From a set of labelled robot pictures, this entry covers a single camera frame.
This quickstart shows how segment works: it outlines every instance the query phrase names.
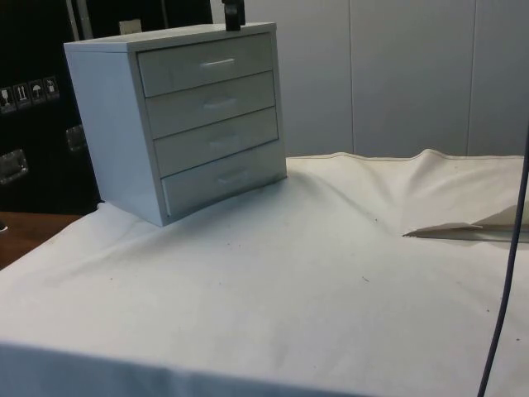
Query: drawer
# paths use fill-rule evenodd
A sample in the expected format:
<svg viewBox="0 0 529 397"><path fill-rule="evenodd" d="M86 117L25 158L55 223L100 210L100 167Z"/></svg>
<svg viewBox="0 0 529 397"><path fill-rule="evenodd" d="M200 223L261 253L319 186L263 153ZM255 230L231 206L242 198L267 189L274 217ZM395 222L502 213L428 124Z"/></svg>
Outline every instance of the drawer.
<svg viewBox="0 0 529 397"><path fill-rule="evenodd" d="M155 141L160 176L278 139L275 108L259 110Z"/></svg>
<svg viewBox="0 0 529 397"><path fill-rule="evenodd" d="M210 203L286 175L283 144L275 141L162 179L167 212L182 217Z"/></svg>
<svg viewBox="0 0 529 397"><path fill-rule="evenodd" d="M153 138L220 122L275 105L272 72L147 98Z"/></svg>
<svg viewBox="0 0 529 397"><path fill-rule="evenodd" d="M268 34L211 41L138 55L145 96L272 70Z"/></svg>

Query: white chest of drawers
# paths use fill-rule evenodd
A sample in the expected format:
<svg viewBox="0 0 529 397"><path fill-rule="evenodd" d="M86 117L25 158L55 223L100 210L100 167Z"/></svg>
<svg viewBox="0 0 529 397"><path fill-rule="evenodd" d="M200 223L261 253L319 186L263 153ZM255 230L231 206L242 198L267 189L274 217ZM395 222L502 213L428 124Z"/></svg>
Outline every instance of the white chest of drawers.
<svg viewBox="0 0 529 397"><path fill-rule="evenodd" d="M275 24L64 48L102 199L162 226L286 176Z"/></svg>

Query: black cable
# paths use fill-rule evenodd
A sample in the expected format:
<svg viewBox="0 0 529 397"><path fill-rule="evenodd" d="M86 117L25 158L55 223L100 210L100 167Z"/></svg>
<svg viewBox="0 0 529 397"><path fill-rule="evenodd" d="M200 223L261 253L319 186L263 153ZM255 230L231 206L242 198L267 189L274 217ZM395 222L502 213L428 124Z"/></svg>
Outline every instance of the black cable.
<svg viewBox="0 0 529 397"><path fill-rule="evenodd" d="M496 349L498 349L499 337L502 333L503 321L505 320L505 313L507 312L507 305L509 303L509 295L511 294L512 274L514 273L514 260L516 259L516 250L518 247L518 240L520 239L520 230L522 229L522 215L523 204L526 201L527 177L529 175L529 129L527 130L526 151L523 156L522 181L520 182L520 193L518 194L518 205L516 208L516 217L514 220L514 229L512 230L511 249L509 251L509 259L507 262L507 272L505 274L505 285L503 286L502 303L499 308L498 320L496 321L496 328L494 329L493 340L490 343L488 350L487 362L483 371L483 378L481 378L481 385L479 386L478 397L484 397L487 389L488 377L490 370L493 367L494 356Z"/></svg>

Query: wrinkled fabric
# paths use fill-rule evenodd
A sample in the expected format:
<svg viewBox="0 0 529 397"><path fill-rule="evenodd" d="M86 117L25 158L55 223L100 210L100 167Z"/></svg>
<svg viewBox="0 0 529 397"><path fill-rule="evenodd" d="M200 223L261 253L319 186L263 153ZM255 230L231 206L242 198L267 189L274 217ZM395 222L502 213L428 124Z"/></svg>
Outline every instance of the wrinkled fabric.
<svg viewBox="0 0 529 397"><path fill-rule="evenodd" d="M0 272L0 395L475 395L508 244L402 235L501 213L521 168L338 154L165 228L102 204ZM489 396L529 395L528 263Z"/></svg>

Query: wooden floor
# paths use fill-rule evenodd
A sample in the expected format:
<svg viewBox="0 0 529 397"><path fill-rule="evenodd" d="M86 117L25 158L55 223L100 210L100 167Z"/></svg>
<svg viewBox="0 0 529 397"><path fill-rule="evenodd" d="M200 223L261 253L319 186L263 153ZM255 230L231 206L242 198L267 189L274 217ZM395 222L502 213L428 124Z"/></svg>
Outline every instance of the wooden floor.
<svg viewBox="0 0 529 397"><path fill-rule="evenodd" d="M79 218L79 215L0 212L0 221L7 226L6 231L0 232L0 270Z"/></svg>

